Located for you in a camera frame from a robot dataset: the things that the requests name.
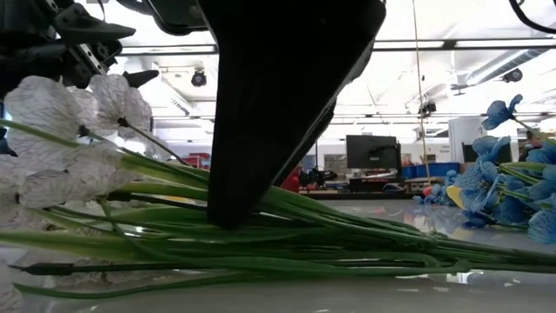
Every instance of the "blue flower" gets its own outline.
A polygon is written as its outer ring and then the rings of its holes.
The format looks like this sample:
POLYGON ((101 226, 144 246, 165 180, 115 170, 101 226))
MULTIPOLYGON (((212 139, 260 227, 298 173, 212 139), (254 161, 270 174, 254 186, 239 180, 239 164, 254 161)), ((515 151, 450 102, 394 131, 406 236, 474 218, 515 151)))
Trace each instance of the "blue flower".
POLYGON ((496 222, 489 215, 484 213, 464 210, 462 214, 467 218, 467 221, 462 225, 465 229, 482 229, 487 225, 496 224, 496 222))
POLYGON ((529 151, 526 160, 532 163, 556 164, 556 145, 543 142, 542 148, 529 151))
POLYGON ((493 210, 493 216, 502 223, 526 223, 529 219, 527 216, 526 206, 516 197, 505 196, 504 200, 493 210))
POLYGON ((510 137, 502 137, 500 140, 492 136, 484 136, 473 141, 473 150, 479 156, 477 162, 494 162, 498 160, 500 149, 509 144, 510 137))
POLYGON ((496 187, 499 182, 496 166, 491 162, 472 165, 455 182, 460 187, 460 198, 463 206, 473 212, 492 208, 498 201, 496 187))
POLYGON ((527 195, 534 202, 547 199, 556 191, 556 165, 547 165, 542 177, 543 180, 527 188, 527 195))
POLYGON ((529 220, 527 234, 536 243, 556 243, 556 211, 540 210, 529 220))
POLYGON ((506 103, 501 100, 496 100, 491 103, 488 107, 488 110, 486 111, 486 116, 488 118, 482 123, 483 128, 485 130, 493 130, 505 121, 513 119, 515 106, 520 103, 521 100, 523 100, 522 95, 515 96, 510 102, 509 107, 506 107, 506 103))

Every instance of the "fluorescent light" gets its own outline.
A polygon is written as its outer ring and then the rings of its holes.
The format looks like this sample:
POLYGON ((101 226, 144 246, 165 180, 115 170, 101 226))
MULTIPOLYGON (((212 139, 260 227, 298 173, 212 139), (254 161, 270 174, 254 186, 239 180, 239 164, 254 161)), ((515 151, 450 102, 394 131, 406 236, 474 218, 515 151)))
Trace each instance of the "fluorescent light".
POLYGON ((214 44, 184 44, 176 46, 129 46, 123 47, 120 57, 140 56, 187 56, 216 54, 214 44))
POLYGON ((363 118, 365 114, 334 114, 335 118, 363 118))
POLYGON ((462 40, 455 45, 458 48, 466 47, 528 47, 546 46, 551 48, 556 44, 556 39, 509 39, 509 40, 462 40))
POLYGON ((439 48, 444 42, 443 41, 407 41, 407 42, 388 42, 388 41, 376 41, 374 42, 373 49, 416 49, 419 48, 439 48))

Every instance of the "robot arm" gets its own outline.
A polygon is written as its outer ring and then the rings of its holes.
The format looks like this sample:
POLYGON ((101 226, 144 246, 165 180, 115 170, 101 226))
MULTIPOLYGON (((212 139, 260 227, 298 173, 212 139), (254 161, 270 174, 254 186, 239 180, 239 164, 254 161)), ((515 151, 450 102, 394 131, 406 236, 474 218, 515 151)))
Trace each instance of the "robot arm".
POLYGON ((85 88, 106 74, 135 30, 92 17, 73 0, 0 0, 0 97, 26 76, 85 88))

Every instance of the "blue bin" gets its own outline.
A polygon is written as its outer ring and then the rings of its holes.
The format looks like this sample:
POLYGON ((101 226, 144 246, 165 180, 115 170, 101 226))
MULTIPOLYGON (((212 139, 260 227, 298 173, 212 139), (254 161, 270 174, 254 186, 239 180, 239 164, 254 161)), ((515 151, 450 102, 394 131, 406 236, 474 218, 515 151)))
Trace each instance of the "blue bin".
POLYGON ((406 166, 401 168, 401 175, 404 176, 405 178, 415 178, 415 171, 417 169, 415 168, 415 166, 406 166))
MULTIPOLYGON (((425 164, 417 165, 415 171, 416 177, 427 177, 427 168, 425 164)), ((428 170, 431 172, 431 177, 444 177, 449 170, 455 170, 456 173, 460 173, 459 163, 430 163, 428 165, 428 170)))

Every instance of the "flower petal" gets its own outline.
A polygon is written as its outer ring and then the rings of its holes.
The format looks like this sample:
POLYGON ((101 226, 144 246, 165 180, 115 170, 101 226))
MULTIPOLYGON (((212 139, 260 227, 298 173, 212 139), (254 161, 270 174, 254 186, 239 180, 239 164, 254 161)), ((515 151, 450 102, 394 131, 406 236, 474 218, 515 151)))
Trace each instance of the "flower petal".
POLYGON ((506 103, 500 100, 494 101, 486 111, 488 118, 483 121, 482 125, 485 130, 493 130, 500 124, 507 121, 512 114, 506 108, 506 103))
POLYGON ((99 102, 99 125, 106 130, 117 130, 118 118, 125 117, 128 80, 121 75, 94 75, 90 79, 89 87, 99 102))
POLYGON ((542 143, 542 149, 545 156, 550 159, 550 163, 556 163, 556 145, 549 142, 542 143))
POLYGON ((10 270, 5 263, 0 263, 0 312, 20 313, 22 307, 23 297, 11 283, 10 270))
POLYGON ((477 188, 479 181, 482 178, 482 173, 480 172, 480 167, 477 164, 469 166, 469 168, 463 173, 463 175, 456 178, 453 184, 460 188, 477 188))
POLYGON ((64 158, 72 181, 69 200, 89 201, 136 179, 136 174, 117 168, 121 159, 117 146, 111 142, 75 149, 64 158))
POLYGON ((521 100, 523 100, 523 96, 520 94, 515 95, 513 99, 510 101, 510 105, 508 106, 507 110, 510 114, 515 112, 515 106, 520 104, 521 100))
POLYGON ((550 158, 542 149, 530 150, 526 160, 532 163, 550 163, 550 158))
POLYGON ((525 205, 513 196, 504 197, 504 201, 494 209, 494 217, 503 223, 527 222, 525 205))
POLYGON ((490 183, 494 182, 498 177, 498 168, 492 162, 482 162, 480 164, 480 170, 483 177, 490 183))
POLYGON ((527 190, 527 195, 533 201, 539 201, 548 198, 554 192, 554 184, 552 182, 542 180, 527 190))
MULTIPOLYGON (((150 119, 153 116, 150 105, 142 99, 141 92, 136 88, 130 88, 126 94, 123 107, 123 115, 126 121, 141 131, 150 131, 150 119)), ((120 128, 119 136, 129 139, 137 136, 132 129, 120 128)))
MULTIPOLYGON (((15 122, 66 140, 76 140, 77 104, 60 83, 44 77, 26 77, 6 95, 4 104, 15 122)), ((61 170, 59 160, 68 151, 59 144, 13 129, 7 142, 28 170, 61 170)))
POLYGON ((542 177, 549 182, 556 183, 556 165, 547 165, 542 171, 542 177))
POLYGON ((26 208, 42 209, 68 201, 70 174, 42 170, 25 177, 19 188, 19 203, 26 208))
MULTIPOLYGON (((4 99, 12 119, 68 140, 77 136, 77 104, 66 88, 44 77, 26 77, 4 99)), ((19 154, 16 146, 10 147, 19 154)))
POLYGON ((536 243, 556 243, 556 211, 540 210, 529 220, 527 234, 536 243))
POLYGON ((25 171, 21 168, 19 158, 0 156, 0 229, 18 227, 17 189, 24 177, 25 171))

